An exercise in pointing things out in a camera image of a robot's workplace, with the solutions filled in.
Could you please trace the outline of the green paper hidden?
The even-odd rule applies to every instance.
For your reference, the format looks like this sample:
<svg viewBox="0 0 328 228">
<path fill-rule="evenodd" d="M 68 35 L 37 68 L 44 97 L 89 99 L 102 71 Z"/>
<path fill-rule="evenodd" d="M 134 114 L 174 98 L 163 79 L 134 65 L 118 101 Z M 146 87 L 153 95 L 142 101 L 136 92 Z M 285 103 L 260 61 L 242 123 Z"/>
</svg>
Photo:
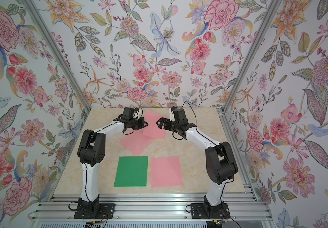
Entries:
<svg viewBox="0 0 328 228">
<path fill-rule="evenodd" d="M 115 177 L 115 187 L 145 187 L 147 185 L 148 157 L 120 157 Z"/>
</svg>

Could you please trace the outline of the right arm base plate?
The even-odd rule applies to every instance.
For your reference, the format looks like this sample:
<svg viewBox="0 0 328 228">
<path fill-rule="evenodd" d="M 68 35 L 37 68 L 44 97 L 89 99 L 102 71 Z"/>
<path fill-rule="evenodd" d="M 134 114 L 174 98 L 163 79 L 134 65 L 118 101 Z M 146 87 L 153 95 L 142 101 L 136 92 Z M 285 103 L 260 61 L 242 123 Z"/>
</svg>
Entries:
<svg viewBox="0 0 328 228">
<path fill-rule="evenodd" d="M 230 210 L 226 203 L 211 206 L 206 203 L 192 203 L 190 206 L 193 219 L 229 219 Z"/>
</svg>

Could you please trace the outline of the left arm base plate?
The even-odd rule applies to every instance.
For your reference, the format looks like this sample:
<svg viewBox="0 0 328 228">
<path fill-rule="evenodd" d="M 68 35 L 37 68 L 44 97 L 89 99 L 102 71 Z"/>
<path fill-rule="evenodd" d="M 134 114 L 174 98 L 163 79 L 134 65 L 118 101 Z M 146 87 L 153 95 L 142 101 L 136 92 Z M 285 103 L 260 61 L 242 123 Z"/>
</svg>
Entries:
<svg viewBox="0 0 328 228">
<path fill-rule="evenodd" d="M 100 203 L 93 206 L 77 206 L 74 219 L 112 219 L 115 210 L 113 203 Z"/>
</svg>

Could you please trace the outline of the pink paper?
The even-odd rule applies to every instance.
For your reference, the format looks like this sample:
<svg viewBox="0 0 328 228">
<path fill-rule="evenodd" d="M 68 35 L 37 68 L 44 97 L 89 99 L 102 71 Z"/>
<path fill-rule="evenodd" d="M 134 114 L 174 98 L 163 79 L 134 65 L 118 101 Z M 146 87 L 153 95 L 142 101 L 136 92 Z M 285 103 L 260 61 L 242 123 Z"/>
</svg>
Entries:
<svg viewBox="0 0 328 228">
<path fill-rule="evenodd" d="M 148 123 L 148 126 L 143 129 L 143 135 L 152 139 L 165 139 L 166 131 L 160 129 L 156 124 L 156 122 L 162 117 L 164 116 L 146 111 L 145 121 Z"/>
<path fill-rule="evenodd" d="M 152 188 L 181 185 L 183 185 L 183 176 L 178 156 L 151 158 Z"/>
<path fill-rule="evenodd" d="M 145 136 L 143 130 L 126 135 L 119 143 L 134 155 L 139 156 L 153 141 L 153 138 Z"/>
</svg>

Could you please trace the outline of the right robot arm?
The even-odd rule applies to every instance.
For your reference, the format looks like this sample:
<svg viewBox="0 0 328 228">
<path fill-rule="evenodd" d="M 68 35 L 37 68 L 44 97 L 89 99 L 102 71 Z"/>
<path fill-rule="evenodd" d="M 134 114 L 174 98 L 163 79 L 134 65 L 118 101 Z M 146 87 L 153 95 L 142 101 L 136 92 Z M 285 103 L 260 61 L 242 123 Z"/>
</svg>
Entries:
<svg viewBox="0 0 328 228">
<path fill-rule="evenodd" d="M 158 128 L 177 133 L 204 151 L 206 171 L 212 183 L 204 196 L 202 212 L 210 218 L 218 212 L 225 213 L 224 190 L 226 185 L 235 181 L 238 173 L 231 145 L 216 141 L 200 131 L 196 123 L 189 122 L 184 109 L 172 107 L 169 113 L 170 118 L 161 117 L 156 121 Z"/>
</svg>

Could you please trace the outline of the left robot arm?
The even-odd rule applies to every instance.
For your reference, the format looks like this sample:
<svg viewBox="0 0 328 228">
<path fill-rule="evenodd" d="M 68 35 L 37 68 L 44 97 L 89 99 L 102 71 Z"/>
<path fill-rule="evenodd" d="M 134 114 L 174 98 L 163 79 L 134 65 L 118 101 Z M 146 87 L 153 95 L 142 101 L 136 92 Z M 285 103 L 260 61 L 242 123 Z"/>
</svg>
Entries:
<svg viewBox="0 0 328 228">
<path fill-rule="evenodd" d="M 125 107 L 121 115 L 110 124 L 96 130 L 85 130 L 77 155 L 83 170 L 83 185 L 78 200 L 76 218 L 95 218 L 101 213 L 99 206 L 98 176 L 100 162 L 106 154 L 106 142 L 127 129 L 141 130 L 148 126 L 140 108 Z"/>
</svg>

